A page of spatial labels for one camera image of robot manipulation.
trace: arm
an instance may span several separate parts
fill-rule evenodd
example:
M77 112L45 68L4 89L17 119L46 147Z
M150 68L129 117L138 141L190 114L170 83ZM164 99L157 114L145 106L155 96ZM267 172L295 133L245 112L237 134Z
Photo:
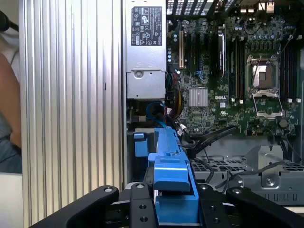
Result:
M20 85L4 55L0 54L0 112L8 121L10 140L21 148Z

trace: regulatory label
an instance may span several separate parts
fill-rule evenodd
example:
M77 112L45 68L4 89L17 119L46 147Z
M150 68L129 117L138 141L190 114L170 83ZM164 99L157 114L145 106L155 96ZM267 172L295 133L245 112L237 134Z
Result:
M161 10L161 7L134 7L132 9L132 46L162 45Z

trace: motherboard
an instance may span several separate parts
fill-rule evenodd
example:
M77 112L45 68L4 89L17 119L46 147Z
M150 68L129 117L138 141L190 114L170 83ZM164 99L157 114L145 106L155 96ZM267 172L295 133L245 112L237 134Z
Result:
M190 133L235 125L236 135L296 134L301 100L293 48L302 37L280 16L255 20L168 21L175 26L167 34L167 69L178 75L184 99L177 120ZM272 85L277 91L267 95Z

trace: cpu socket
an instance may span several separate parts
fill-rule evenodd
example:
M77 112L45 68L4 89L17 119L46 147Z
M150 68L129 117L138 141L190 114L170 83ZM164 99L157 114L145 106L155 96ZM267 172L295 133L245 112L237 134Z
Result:
M279 91L279 67L275 56L271 58L253 58L249 55L246 66L246 87L249 98L253 98L256 115L266 119L283 117L284 111L278 94ZM257 99L277 99L281 111L267 114L257 108Z

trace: person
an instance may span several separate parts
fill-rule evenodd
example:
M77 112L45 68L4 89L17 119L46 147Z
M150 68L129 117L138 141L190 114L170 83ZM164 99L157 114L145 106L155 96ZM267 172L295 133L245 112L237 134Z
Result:
M19 54L0 35L0 172L22 173Z

